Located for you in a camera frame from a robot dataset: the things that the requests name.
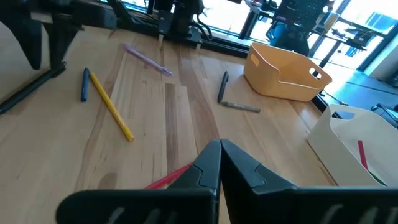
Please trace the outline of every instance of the plastic storage bin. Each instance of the plastic storage bin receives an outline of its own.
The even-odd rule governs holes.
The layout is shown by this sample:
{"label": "plastic storage bin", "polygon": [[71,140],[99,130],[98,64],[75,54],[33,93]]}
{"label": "plastic storage bin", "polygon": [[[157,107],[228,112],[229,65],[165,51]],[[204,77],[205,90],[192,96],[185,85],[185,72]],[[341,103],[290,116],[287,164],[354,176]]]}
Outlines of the plastic storage bin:
{"label": "plastic storage bin", "polygon": [[[332,118],[335,112],[350,113],[353,118]],[[338,185],[383,186],[379,179],[389,187],[398,187],[397,139],[398,130],[379,115],[329,105],[311,130],[308,143]],[[359,140],[363,142],[369,171],[361,163]]]}
{"label": "plastic storage bin", "polygon": [[[319,79],[312,75],[314,70]],[[258,43],[250,47],[244,76],[264,96],[297,101],[310,101],[331,83],[331,77],[307,57]]]}

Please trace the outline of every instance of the yellow pencil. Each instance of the yellow pencil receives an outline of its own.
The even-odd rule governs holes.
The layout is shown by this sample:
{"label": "yellow pencil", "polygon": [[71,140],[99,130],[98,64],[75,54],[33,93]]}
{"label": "yellow pencil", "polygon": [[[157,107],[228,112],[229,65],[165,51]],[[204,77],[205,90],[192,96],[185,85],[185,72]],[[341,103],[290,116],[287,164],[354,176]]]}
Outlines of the yellow pencil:
{"label": "yellow pencil", "polygon": [[122,117],[120,116],[119,112],[117,111],[116,107],[113,105],[111,99],[109,98],[108,94],[106,94],[104,88],[102,87],[100,81],[98,81],[97,77],[94,75],[93,72],[90,72],[91,81],[93,81],[94,86],[99,91],[99,94],[102,96],[102,99],[105,101],[106,106],[108,106],[109,110],[111,111],[113,117],[118,122],[120,128],[124,132],[127,137],[127,140],[131,141],[134,139],[132,132],[130,131],[129,127],[127,127],[126,123],[123,121]]}

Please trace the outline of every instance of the red stick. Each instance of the red stick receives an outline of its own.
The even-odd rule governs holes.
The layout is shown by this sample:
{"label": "red stick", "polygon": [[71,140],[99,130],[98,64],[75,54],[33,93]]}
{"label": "red stick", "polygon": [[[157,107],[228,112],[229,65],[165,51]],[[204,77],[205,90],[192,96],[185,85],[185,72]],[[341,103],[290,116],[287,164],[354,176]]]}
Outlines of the red stick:
{"label": "red stick", "polygon": [[158,180],[157,182],[154,182],[152,184],[150,184],[149,186],[147,186],[144,189],[160,189],[163,186],[165,186],[166,184],[170,184],[171,182],[173,182],[175,179],[177,179],[178,177],[181,176],[181,174],[183,174],[190,166],[192,165],[192,163],[187,164],[185,166],[183,166],[182,168],[179,168],[178,170],[172,172],[171,174],[161,178],[160,180]]}
{"label": "red stick", "polygon": [[368,169],[368,163],[366,162],[365,149],[363,147],[362,140],[358,141],[358,147],[359,147],[359,155],[361,156],[362,166]]}

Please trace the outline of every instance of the blue marker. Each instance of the blue marker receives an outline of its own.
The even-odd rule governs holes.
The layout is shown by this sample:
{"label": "blue marker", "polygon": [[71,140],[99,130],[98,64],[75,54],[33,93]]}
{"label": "blue marker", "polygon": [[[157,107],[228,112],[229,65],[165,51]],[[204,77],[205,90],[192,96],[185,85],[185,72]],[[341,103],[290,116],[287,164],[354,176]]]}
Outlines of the blue marker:
{"label": "blue marker", "polygon": [[86,102],[87,101],[87,95],[88,95],[88,75],[90,74],[90,71],[88,68],[85,68],[83,72],[83,82],[81,84],[81,96],[80,96],[80,101]]}

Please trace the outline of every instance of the wood grain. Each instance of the wood grain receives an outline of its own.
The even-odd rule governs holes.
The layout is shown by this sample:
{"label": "wood grain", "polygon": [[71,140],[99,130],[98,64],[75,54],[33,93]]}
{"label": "wood grain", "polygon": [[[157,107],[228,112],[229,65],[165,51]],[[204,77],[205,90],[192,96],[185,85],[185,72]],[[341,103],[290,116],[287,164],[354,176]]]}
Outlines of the wood grain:
{"label": "wood grain", "polygon": [[[4,99],[48,69],[49,58],[44,53],[42,70],[32,70],[11,32],[2,25],[0,33]],[[174,76],[146,66],[121,44],[165,65]],[[243,77],[243,59],[168,42],[160,49],[152,37],[85,27],[65,60],[63,74],[0,116],[4,223],[54,223],[57,205],[78,190],[141,189],[192,162],[216,138],[229,138],[298,185],[334,184],[305,141],[320,113],[311,103],[256,94]],[[85,67],[134,132],[133,142],[126,141],[92,84],[88,101],[79,101]],[[217,104],[225,70],[230,74],[225,99],[260,107],[262,113]],[[225,202],[220,203],[220,223],[228,223]]]}

